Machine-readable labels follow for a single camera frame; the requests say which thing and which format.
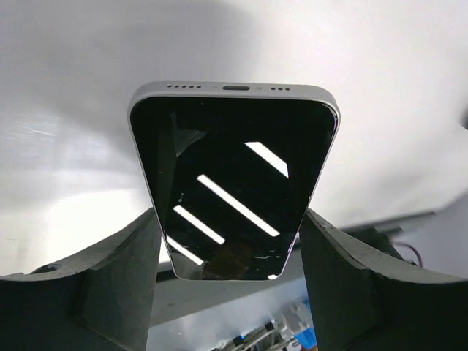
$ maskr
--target speaker grille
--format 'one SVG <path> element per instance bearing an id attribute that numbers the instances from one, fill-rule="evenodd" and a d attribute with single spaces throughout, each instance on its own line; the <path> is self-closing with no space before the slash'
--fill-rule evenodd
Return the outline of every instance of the speaker grille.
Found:
<path id="1" fill-rule="evenodd" d="M 168 84 L 168 88 L 201 88 L 202 86 L 196 86 L 194 84 Z"/>

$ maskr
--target smartphone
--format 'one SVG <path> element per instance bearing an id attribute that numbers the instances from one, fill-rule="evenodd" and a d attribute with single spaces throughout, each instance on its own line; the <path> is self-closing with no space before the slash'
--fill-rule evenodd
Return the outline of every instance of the smartphone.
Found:
<path id="1" fill-rule="evenodd" d="M 338 130 L 332 95 L 154 82 L 137 91 L 128 118 L 176 276 L 277 278 Z"/>

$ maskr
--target white backdrop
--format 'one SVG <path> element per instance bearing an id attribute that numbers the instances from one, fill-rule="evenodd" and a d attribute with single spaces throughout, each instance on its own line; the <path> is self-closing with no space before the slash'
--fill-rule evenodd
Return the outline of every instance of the white backdrop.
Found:
<path id="1" fill-rule="evenodd" d="M 329 90 L 341 130 L 312 207 L 338 226 L 448 203 L 468 179 L 467 13 L 462 0 L 3 0 L 0 274 L 151 205 L 126 112 L 152 80 Z"/>

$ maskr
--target phone frame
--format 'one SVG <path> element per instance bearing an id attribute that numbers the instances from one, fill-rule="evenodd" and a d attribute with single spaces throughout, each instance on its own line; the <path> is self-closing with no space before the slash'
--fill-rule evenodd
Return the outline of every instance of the phone frame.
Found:
<path id="1" fill-rule="evenodd" d="M 291 84 L 264 84 L 264 83 L 228 83 L 228 82 L 186 82 L 186 81 L 156 81 L 147 83 L 144 86 L 140 87 L 134 94 L 129 109 L 127 112 L 127 122 L 129 124 L 130 131 L 132 133 L 133 143 L 137 149 L 137 142 L 132 128 L 132 111 L 136 105 L 142 102 L 145 99 L 152 97 L 219 97 L 219 98 L 243 98 L 243 99 L 294 99 L 294 100 L 309 100 L 315 102 L 321 102 L 327 106 L 332 114 L 335 117 L 335 132 L 333 134 L 333 139 L 328 149 L 325 161 L 323 162 L 322 169 L 320 170 L 317 183 L 315 188 L 312 190 L 312 195 L 317 187 L 318 181 L 323 171 L 323 166 L 325 165 L 330 150 L 333 146 L 333 143 L 336 138 L 336 134 L 339 129 L 340 124 L 340 112 L 336 104 L 336 100 L 333 95 L 327 90 L 320 88 L 318 86 L 305 86 L 305 85 L 291 85 Z M 143 176 L 145 177 L 145 183 L 148 188 L 148 192 L 151 198 L 151 204 L 155 211 L 156 217 L 159 219 L 159 215 L 154 204 L 154 199 L 151 195 L 151 191 L 148 184 L 148 179 L 146 178 L 145 171 L 143 169 L 143 163 L 138 152 L 138 160 L 140 161 L 141 170 Z M 166 250 L 170 252 L 169 245 L 166 241 L 166 238 L 163 234 L 163 229 L 161 224 L 158 221 L 159 229 L 161 230 L 162 240 L 165 243 Z M 174 269 L 172 258 L 169 254 L 169 261 L 173 269 L 174 274 L 176 270 Z"/>

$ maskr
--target glass screen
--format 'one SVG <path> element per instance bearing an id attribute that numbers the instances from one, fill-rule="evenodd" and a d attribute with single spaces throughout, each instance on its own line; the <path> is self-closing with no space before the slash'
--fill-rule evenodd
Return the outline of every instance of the glass screen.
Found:
<path id="1" fill-rule="evenodd" d="M 153 97 L 131 115 L 174 271 L 267 280 L 283 270 L 336 115 L 291 99 Z"/>

